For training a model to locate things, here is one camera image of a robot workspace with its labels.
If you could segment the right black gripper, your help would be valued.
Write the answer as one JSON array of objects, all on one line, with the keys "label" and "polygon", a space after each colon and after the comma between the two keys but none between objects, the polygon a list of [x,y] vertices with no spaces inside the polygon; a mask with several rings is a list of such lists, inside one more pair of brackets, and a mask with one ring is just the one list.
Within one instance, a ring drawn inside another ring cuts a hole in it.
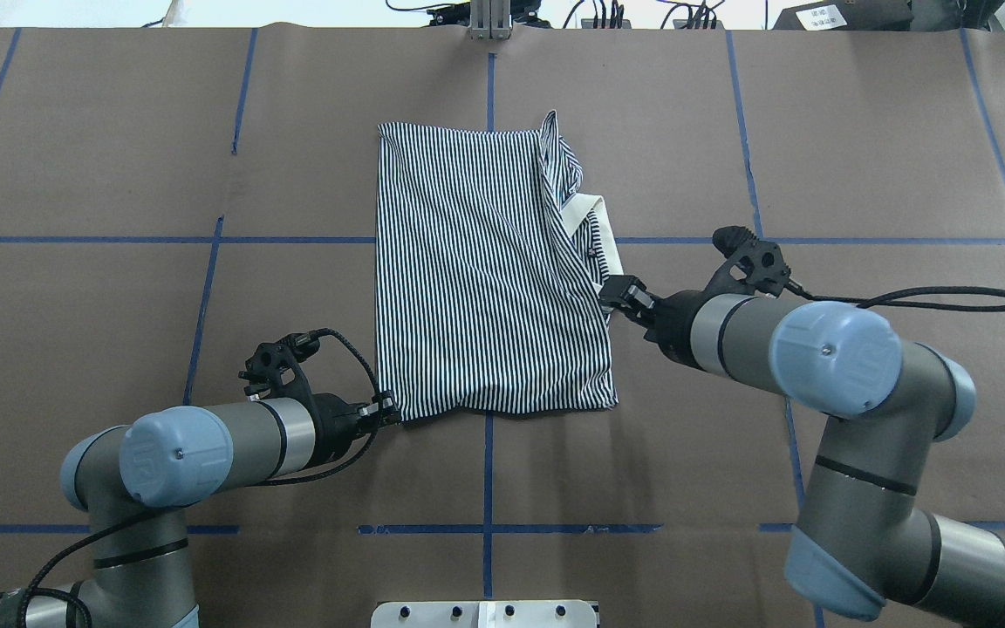
[{"label": "right black gripper", "polygon": [[651,325],[646,341],[654,342],[669,360],[694,360],[691,330],[703,306],[701,291],[678,291],[655,297],[634,275],[611,275],[598,291],[603,310],[618,311],[638,325]]}]

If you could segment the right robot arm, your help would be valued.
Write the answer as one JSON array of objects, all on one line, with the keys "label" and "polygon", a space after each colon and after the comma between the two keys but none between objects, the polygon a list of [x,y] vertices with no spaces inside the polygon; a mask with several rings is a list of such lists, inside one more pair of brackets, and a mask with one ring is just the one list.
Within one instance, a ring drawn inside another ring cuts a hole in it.
[{"label": "right robot arm", "polygon": [[919,509],[936,442],[974,416],[964,366],[906,342],[876,311],[718,283],[655,297],[612,276],[599,302],[671,361],[825,414],[784,568],[825,611],[873,621],[889,603],[964,627],[1005,627],[1005,534]]}]

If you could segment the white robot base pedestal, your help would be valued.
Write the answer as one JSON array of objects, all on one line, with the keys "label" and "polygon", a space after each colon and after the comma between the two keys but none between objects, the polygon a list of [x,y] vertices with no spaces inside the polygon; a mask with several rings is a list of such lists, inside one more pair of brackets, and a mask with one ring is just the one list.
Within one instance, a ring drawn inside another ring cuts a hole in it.
[{"label": "white robot base pedestal", "polygon": [[597,603],[581,599],[390,601],[371,627],[599,627]]}]

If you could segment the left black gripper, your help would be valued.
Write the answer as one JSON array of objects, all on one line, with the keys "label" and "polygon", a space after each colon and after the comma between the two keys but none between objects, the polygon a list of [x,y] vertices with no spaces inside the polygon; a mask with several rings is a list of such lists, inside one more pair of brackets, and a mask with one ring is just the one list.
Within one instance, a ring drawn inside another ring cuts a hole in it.
[{"label": "left black gripper", "polygon": [[379,391],[371,403],[350,403],[331,393],[312,396],[316,444],[311,468],[342,460],[356,440],[366,438],[359,453],[374,442],[374,428],[399,424],[401,405],[391,391]]}]

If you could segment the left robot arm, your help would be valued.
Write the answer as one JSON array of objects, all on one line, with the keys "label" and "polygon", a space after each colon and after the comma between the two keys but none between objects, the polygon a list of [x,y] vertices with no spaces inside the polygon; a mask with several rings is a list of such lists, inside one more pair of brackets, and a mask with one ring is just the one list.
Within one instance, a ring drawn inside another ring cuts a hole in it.
[{"label": "left robot arm", "polygon": [[185,510],[227,490],[323,480],[359,459],[356,440],[371,444],[399,414],[387,392],[363,403],[252,396],[93,434],[59,472],[91,533],[0,592],[0,627],[195,627]]}]

